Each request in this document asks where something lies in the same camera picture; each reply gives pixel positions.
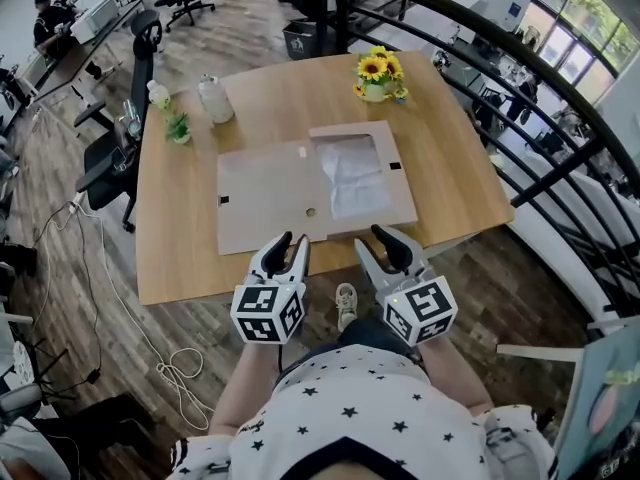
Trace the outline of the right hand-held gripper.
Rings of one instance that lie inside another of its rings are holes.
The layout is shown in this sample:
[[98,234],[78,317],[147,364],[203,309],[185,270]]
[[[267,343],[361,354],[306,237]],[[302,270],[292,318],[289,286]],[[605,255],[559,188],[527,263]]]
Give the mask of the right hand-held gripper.
[[458,305],[444,276],[426,280],[420,276],[428,269],[428,260],[420,243],[406,233],[389,226],[371,226],[374,237],[384,248],[384,256],[375,254],[359,238],[354,247],[360,265],[377,292],[382,321],[408,346],[446,334],[451,328]]

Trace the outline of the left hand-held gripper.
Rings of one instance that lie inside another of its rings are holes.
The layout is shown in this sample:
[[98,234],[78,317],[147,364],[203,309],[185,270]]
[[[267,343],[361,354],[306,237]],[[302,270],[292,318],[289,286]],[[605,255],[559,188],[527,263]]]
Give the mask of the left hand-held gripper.
[[235,288],[230,314],[245,343],[285,344],[306,316],[307,235],[297,241],[284,278],[273,277],[285,269],[292,238],[292,232],[285,231],[260,248],[249,262],[244,282]]

